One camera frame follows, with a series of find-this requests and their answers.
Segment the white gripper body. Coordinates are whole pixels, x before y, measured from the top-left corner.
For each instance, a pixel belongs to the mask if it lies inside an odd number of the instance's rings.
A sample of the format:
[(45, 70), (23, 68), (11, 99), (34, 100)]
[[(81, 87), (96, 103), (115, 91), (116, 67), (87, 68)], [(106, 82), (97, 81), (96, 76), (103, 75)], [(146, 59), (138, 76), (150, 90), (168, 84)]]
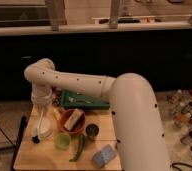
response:
[(47, 106), (52, 101), (52, 89), (49, 86), (32, 86), (31, 101), (34, 105)]

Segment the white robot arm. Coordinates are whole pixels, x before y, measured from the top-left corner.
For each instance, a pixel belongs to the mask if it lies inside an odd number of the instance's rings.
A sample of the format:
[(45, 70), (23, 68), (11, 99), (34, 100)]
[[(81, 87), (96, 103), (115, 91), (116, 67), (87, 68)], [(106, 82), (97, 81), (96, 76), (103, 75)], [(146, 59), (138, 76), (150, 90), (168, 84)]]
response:
[(110, 104), (123, 171), (171, 171), (157, 100), (150, 83), (136, 73), (116, 78), (59, 72), (43, 58), (24, 70), (32, 84), (31, 101), (46, 106), (58, 87), (100, 98)]

